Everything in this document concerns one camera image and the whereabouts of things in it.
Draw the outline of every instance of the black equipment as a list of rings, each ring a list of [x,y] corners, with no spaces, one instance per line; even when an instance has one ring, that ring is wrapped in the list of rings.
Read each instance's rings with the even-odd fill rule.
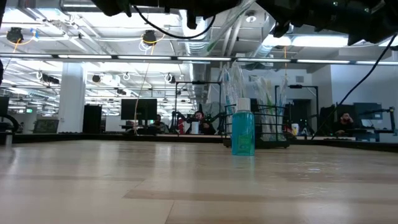
[[[7,114],[9,98],[0,96],[0,115]]]
[[[46,83],[57,84],[57,85],[60,83],[60,80],[58,78],[54,78],[54,77],[51,77],[51,76],[46,75],[46,74],[43,74],[42,81],[46,82]]]
[[[120,12],[133,11],[131,5],[148,6],[158,13],[177,13],[173,9],[187,10],[187,26],[196,29],[196,17],[204,19],[231,9],[241,0],[92,0],[107,16]],[[398,31],[398,2],[396,0],[257,0],[275,20],[275,37],[282,37],[292,24],[295,27],[310,25],[315,32],[323,29],[342,32],[349,35],[348,45],[364,39],[378,43]]]
[[[13,136],[17,132],[19,123],[8,114],[0,114],[0,118],[1,120],[6,118],[12,123],[12,125],[10,125],[8,122],[0,122],[0,145],[5,145],[7,144],[7,137]]]
[[[102,106],[85,105],[83,116],[83,133],[99,134],[101,132]]]
[[[383,110],[380,103],[354,103],[359,119],[383,120]]]
[[[122,99],[122,120],[134,119],[137,100]],[[139,99],[137,105],[137,120],[145,120],[145,127],[148,120],[156,120],[157,99]]]
[[[148,46],[154,46],[157,43],[155,32],[153,30],[145,31],[145,34],[142,36],[142,40],[144,41],[144,44]]]
[[[11,27],[11,30],[8,31],[7,33],[7,40],[12,42],[12,43],[18,43],[21,44],[22,41],[24,40],[24,36],[22,35],[22,28],[19,27]]]

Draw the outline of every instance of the cable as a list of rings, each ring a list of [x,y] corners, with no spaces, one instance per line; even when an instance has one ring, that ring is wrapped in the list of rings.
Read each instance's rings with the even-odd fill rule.
[[[152,47],[152,50],[150,52],[151,55],[154,53],[154,49],[155,49],[155,45]],[[142,89],[144,87],[144,84],[145,84],[145,79],[147,78],[147,75],[148,75],[149,65],[150,65],[150,63],[148,63],[147,71],[145,72],[144,78],[142,79],[142,84],[141,84],[140,90],[138,92],[137,101],[136,101],[136,108],[134,109],[134,122],[137,121],[138,101],[139,101],[139,97],[141,96],[141,91],[142,91]],[[134,126],[134,132],[135,132],[136,135],[138,135],[137,134],[137,128],[135,126]]]
[[[12,44],[14,44],[14,45],[25,45],[25,44],[29,44],[34,38],[35,38],[35,33],[33,33],[33,37],[30,38],[30,40],[29,40],[28,42],[25,42],[25,43],[20,44],[19,42],[21,41],[21,38],[17,41],[17,43],[13,43],[13,42],[11,42],[11,41],[8,41],[8,42],[10,42],[10,43],[12,43]]]
[[[159,32],[161,32],[161,33],[163,33],[165,35],[168,35],[168,36],[171,36],[171,37],[174,37],[174,38],[177,38],[177,39],[194,39],[196,37],[200,37],[201,35],[206,34],[210,30],[210,28],[213,26],[214,21],[216,21],[216,16],[214,15],[213,19],[211,20],[211,22],[209,24],[209,26],[203,32],[201,32],[200,34],[197,34],[197,35],[190,36],[190,37],[181,37],[181,36],[177,36],[177,35],[174,35],[174,34],[171,34],[169,32],[166,32],[166,31],[162,30],[160,27],[156,26],[155,24],[151,23],[147,18],[145,18],[145,16],[142,15],[142,12],[138,9],[137,6],[133,5],[133,7],[138,12],[138,14],[141,17],[141,19],[143,19],[150,26],[152,26],[153,28],[157,29]]]
[[[17,50],[17,47],[18,47],[20,41],[21,41],[21,38],[18,39],[17,43],[15,44],[14,51],[13,51],[12,53],[15,53],[15,51]]]
[[[341,106],[344,101],[347,99],[347,97],[360,85],[362,84],[363,81],[365,81],[374,71],[374,69],[377,67],[377,65],[379,64],[379,62],[381,61],[381,59],[383,58],[383,56],[386,54],[386,52],[388,51],[388,49],[390,48],[391,44],[393,43],[394,39],[397,37],[397,34],[394,34],[390,40],[390,42],[388,43],[387,47],[383,50],[383,52],[380,54],[379,58],[376,60],[376,63],[374,63],[373,67],[370,69],[370,71],[368,72],[367,75],[365,75],[365,77],[363,77],[361,79],[361,81],[359,81],[347,94],[346,96],[344,96],[344,98],[341,100],[341,102],[335,107],[335,109],[327,116],[326,120],[321,124],[321,126],[317,129],[317,131],[315,132],[315,134],[312,136],[311,140],[313,140],[315,138],[315,136],[318,134],[319,130],[321,130],[324,125],[326,124],[326,122],[329,120],[330,116],[332,116],[336,111],[337,108],[339,106]]]

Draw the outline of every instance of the black cable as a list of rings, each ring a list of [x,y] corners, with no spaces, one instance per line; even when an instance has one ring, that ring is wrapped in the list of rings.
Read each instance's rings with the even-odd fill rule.
[[[339,106],[341,106],[344,101],[347,99],[347,97],[360,85],[362,84],[363,81],[365,81],[374,71],[374,69],[377,67],[377,65],[379,64],[379,62],[381,61],[381,59],[383,58],[383,56],[386,54],[386,52],[388,51],[388,49],[390,48],[391,44],[393,43],[394,39],[397,37],[397,34],[394,34],[390,40],[390,42],[388,43],[387,47],[383,50],[383,52],[380,54],[379,58],[377,59],[376,63],[373,65],[372,69],[368,72],[367,75],[365,75],[365,77],[363,77],[363,79],[361,79],[361,81],[359,81],[348,93],[346,96],[344,96],[344,98],[342,99],[342,101],[335,107],[335,109],[328,115],[328,117],[326,118],[326,120],[322,123],[322,125],[317,129],[317,131],[315,132],[315,134],[312,136],[311,140],[313,140],[315,138],[315,136],[318,134],[319,130],[321,130],[324,125],[326,124],[326,122],[329,120],[330,116],[333,115],[337,108]]]
[[[142,15],[142,12],[138,9],[137,6],[133,6],[133,7],[134,7],[135,10],[138,12],[139,16],[141,16],[141,18],[142,18],[146,23],[148,23],[150,26],[152,26],[153,28],[157,29],[158,31],[162,32],[162,33],[165,34],[165,35],[168,35],[168,36],[171,36],[171,37],[174,37],[174,38],[177,38],[177,39],[194,39],[194,38],[196,38],[196,37],[200,37],[201,35],[206,34],[206,33],[210,30],[210,28],[213,26],[214,21],[216,21],[216,16],[214,15],[214,16],[213,16],[213,19],[211,20],[211,22],[210,22],[210,24],[209,24],[209,26],[208,26],[203,32],[201,32],[200,34],[197,34],[197,35],[193,35],[193,36],[191,36],[191,37],[181,37],[181,36],[177,36],[177,35],[168,33],[168,32],[166,32],[166,31],[162,30],[162,29],[161,29],[160,27],[158,27],[157,25],[155,25],[155,24],[149,22],[149,20],[148,20],[147,18],[145,18],[144,15]]]

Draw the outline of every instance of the white cup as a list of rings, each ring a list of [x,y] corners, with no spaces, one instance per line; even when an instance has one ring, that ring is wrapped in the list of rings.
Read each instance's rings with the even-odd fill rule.
[[[191,127],[191,134],[199,134],[199,122],[192,122]]]

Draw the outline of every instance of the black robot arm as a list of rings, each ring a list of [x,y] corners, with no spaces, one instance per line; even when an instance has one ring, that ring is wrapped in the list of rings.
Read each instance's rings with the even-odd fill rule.
[[[196,16],[205,19],[231,9],[241,0],[92,0],[106,15],[125,12],[131,16],[131,5],[170,9],[186,9],[187,26],[196,29]],[[275,20],[275,37],[282,37],[289,29],[302,25],[314,26],[349,35],[348,45],[366,40],[378,43],[398,31],[397,0],[257,0]]]

